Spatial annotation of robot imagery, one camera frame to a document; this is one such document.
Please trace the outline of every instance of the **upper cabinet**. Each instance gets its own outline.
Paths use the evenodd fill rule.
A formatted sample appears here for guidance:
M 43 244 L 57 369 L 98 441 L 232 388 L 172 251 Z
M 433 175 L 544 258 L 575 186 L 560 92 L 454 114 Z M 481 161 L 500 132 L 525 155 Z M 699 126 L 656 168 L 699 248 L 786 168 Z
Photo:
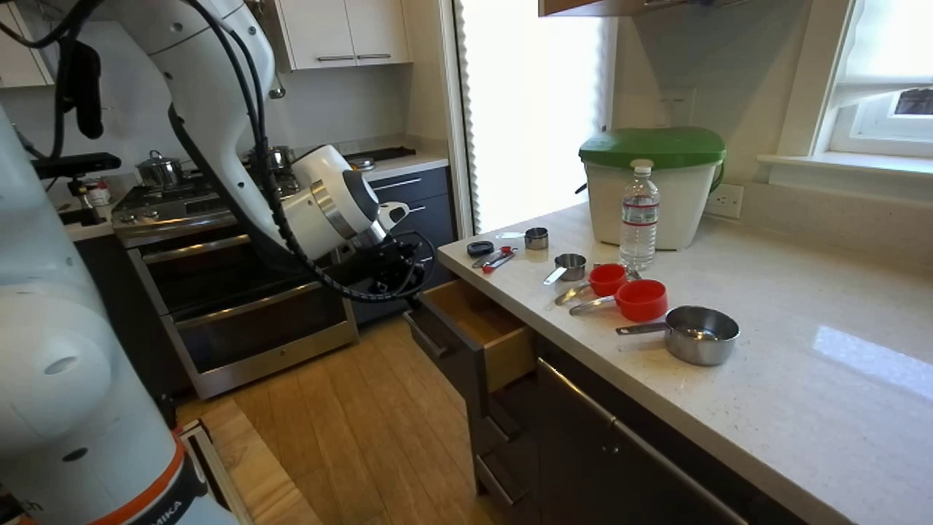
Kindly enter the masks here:
M 22 37 L 32 37 L 19 9 L 15 2 L 0 2 L 0 22 Z M 8 35 L 0 35 L 0 88 L 40 88 L 53 83 L 48 67 L 40 51 L 19 47 Z
M 277 0 L 292 70 L 408 60 L 398 0 Z
M 538 0 L 535 5 L 541 16 L 636 16 L 685 2 L 712 5 L 717 0 Z

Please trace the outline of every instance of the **water bottle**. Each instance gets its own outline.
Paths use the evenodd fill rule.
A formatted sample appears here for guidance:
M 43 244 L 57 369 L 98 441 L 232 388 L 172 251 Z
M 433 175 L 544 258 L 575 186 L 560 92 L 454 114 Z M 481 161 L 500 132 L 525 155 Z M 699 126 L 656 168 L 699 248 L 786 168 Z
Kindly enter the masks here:
M 629 274 L 646 272 L 658 237 L 658 186 L 649 180 L 652 161 L 631 161 L 631 184 L 621 196 L 618 258 Z

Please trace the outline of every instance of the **open drawer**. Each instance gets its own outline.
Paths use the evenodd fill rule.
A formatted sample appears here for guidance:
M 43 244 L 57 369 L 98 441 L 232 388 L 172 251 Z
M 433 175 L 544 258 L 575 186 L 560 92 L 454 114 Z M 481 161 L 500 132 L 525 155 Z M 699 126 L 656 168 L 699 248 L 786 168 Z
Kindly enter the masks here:
M 500 390 L 534 369 L 534 331 L 462 280 L 423 291 L 404 317 L 462 396 Z

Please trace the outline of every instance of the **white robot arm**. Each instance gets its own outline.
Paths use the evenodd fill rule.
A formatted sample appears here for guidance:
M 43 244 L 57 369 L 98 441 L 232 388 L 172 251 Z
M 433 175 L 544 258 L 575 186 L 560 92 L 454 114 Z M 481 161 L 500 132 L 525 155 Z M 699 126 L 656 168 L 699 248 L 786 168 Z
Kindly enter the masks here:
M 379 295 L 328 280 L 314 263 L 340 244 L 373 248 L 385 241 L 408 206 L 375 200 L 333 146 L 292 162 L 301 191 L 280 204 L 271 180 L 257 184 L 238 161 L 235 142 L 251 132 L 257 167 L 267 167 L 261 98 L 273 78 L 271 47 L 241 0 L 121 0 L 111 12 L 164 72 L 175 133 L 200 172 L 213 175 L 217 191 L 229 199 L 254 241 L 296 257 L 317 280 L 354 301 L 379 301 Z M 404 263 L 411 272 L 382 298 L 404 298 L 423 283 L 426 267 L 413 258 Z
M 309 276 L 328 280 L 319 257 L 379 248 L 404 216 L 404 204 L 379 204 L 333 146 L 292 167 L 302 190 L 286 200 L 244 172 L 235 142 L 254 132 L 261 167 L 273 60 L 241 0 L 117 0 L 111 12 L 164 70 L 181 142 L 257 244 L 295 254 Z M 0 483 L 35 521 L 235 521 L 191 480 L 2 107 L 0 225 Z M 416 288 L 423 267 L 411 267 L 416 276 L 389 298 Z

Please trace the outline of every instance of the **plastic container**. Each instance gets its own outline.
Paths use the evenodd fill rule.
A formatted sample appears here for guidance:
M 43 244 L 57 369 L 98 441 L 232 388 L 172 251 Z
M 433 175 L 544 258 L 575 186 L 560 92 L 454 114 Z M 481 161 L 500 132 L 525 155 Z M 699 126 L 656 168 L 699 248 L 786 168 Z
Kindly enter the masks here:
M 598 241 L 618 244 L 618 206 L 636 158 L 652 161 L 652 184 L 662 191 L 656 248 L 688 248 L 719 180 L 722 140 L 706 127 L 618 127 L 588 136 L 579 161 Z

